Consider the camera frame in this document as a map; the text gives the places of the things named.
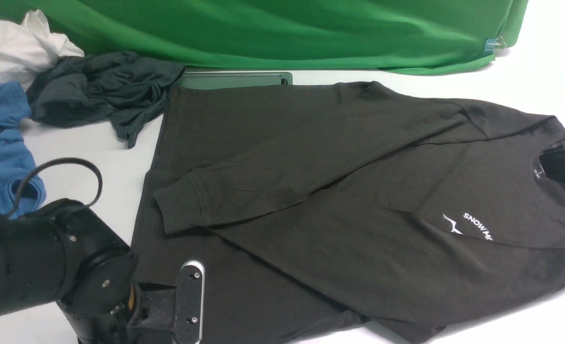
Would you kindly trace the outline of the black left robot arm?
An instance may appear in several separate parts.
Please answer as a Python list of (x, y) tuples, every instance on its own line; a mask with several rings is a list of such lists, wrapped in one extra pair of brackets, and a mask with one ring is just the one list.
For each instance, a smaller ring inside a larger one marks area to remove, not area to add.
[(138, 255), (97, 214), (62, 199), (11, 219), (0, 213), (0, 316), (56, 303), (80, 344), (171, 344), (132, 281)]

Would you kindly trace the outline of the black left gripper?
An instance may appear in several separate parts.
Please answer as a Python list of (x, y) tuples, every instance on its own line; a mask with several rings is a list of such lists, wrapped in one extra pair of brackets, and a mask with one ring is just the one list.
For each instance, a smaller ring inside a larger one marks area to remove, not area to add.
[(156, 284), (132, 284), (124, 304), (96, 316), (68, 312), (58, 306), (75, 331), (78, 344), (171, 344), (176, 289)]

